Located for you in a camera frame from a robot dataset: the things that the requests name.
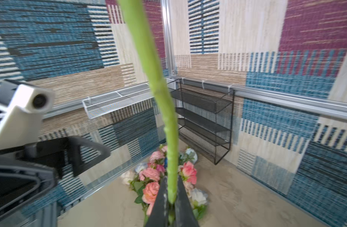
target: floor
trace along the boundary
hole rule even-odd
[[[201,227],[324,227],[303,211],[257,184],[226,160],[214,165],[199,156],[197,188],[209,195]],[[58,220],[58,227],[132,227],[143,226],[137,195],[121,179],[100,189],[71,208]]]

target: pink rose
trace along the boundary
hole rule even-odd
[[[143,189],[143,202],[153,204],[156,201],[158,189],[160,189],[160,185],[157,182],[147,184]]]
[[[160,151],[155,151],[152,153],[151,157],[149,157],[149,162],[154,163],[155,160],[165,158],[165,156]]]
[[[161,148],[161,151],[162,151],[163,153],[167,152],[167,146],[163,146],[163,147]]]
[[[150,162],[148,163],[148,167],[151,167],[151,168],[155,168],[156,165],[157,165],[156,163],[150,163]]]
[[[166,172],[165,167],[163,167],[162,165],[157,165],[156,170],[158,172],[163,172],[163,173]]]
[[[143,181],[146,177],[143,175],[143,170],[139,172],[138,174],[139,180]]]
[[[182,168],[183,168],[183,167],[184,167],[183,165],[180,165],[180,166],[179,166],[179,172],[182,171]]]
[[[191,162],[185,162],[184,167],[182,168],[182,173],[186,178],[187,182],[191,182],[192,184],[196,184],[196,169],[194,168],[194,164]]]
[[[151,213],[152,213],[153,205],[154,205],[154,203],[151,203],[151,204],[148,206],[148,209],[147,209],[147,212],[146,212],[146,214],[147,214],[148,216],[150,216]]]
[[[160,172],[158,172],[157,170],[155,170],[153,168],[147,168],[147,169],[143,170],[142,174],[144,176],[148,177],[149,179],[154,180],[154,181],[160,180]]]

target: zip tie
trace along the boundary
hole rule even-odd
[[[182,78],[182,84],[185,84],[185,82],[184,82],[184,79],[185,79],[185,78],[186,78],[186,77],[183,77],[183,78]]]
[[[207,81],[207,79],[203,79],[203,80],[201,81],[201,85],[202,85],[203,89],[205,89],[205,87],[203,86],[203,83],[204,83],[205,81]]]
[[[227,86],[227,92],[229,93],[230,92],[230,88],[231,88],[231,86],[233,86],[234,84],[230,84],[230,85],[228,85]]]

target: wire shelf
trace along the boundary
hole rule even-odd
[[[176,88],[175,83],[171,83],[173,81],[173,79],[166,79],[170,89]],[[92,119],[150,98],[153,98],[153,94],[149,89],[149,84],[143,83],[102,95],[88,97],[82,102],[88,118]]]
[[[230,129],[227,129],[221,125],[216,124],[215,122],[210,121],[209,119],[202,117],[192,111],[189,111],[188,109],[177,107],[176,112],[179,115],[184,116],[188,120],[194,122],[197,125],[201,125],[202,127],[206,128],[207,130],[218,133],[221,131],[230,131]]]
[[[179,119],[180,139],[215,165],[230,151],[234,94],[219,97],[182,88],[171,89]]]
[[[204,110],[218,113],[231,104],[230,100],[220,99],[203,93],[194,92],[185,88],[171,91],[173,98],[185,100],[186,103],[197,106]]]

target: black mesh shelf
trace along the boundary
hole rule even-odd
[[[189,130],[180,130],[179,137],[183,142],[189,145],[190,148],[198,151],[215,165],[229,152],[229,149],[222,146],[214,146]]]
[[[207,118],[204,118],[192,111],[189,111],[188,109],[177,107],[176,112],[179,115],[184,116],[188,120],[194,122],[195,124],[201,125],[202,127],[206,128],[207,130],[213,132],[213,133],[218,133],[221,131],[230,131],[230,129],[227,129],[221,125],[216,124],[215,122],[210,121]]]
[[[218,113],[232,103],[231,100],[216,98],[206,94],[194,92],[188,89],[179,88],[172,90],[171,95],[178,100],[197,106],[212,113]]]
[[[198,135],[202,139],[205,139],[206,141],[208,141],[212,145],[214,145],[214,146],[223,145],[224,147],[229,148],[229,142],[228,141],[223,140],[222,138],[216,136],[215,134],[209,132],[208,130],[196,125],[195,123],[193,123],[187,119],[184,119],[184,118],[179,118],[179,122],[181,122],[180,125],[183,125],[183,127],[187,128],[191,132],[195,133],[196,135]]]
[[[180,115],[180,139],[216,165],[231,148],[234,94],[210,96],[203,94],[207,90],[183,89],[180,80],[168,87]]]

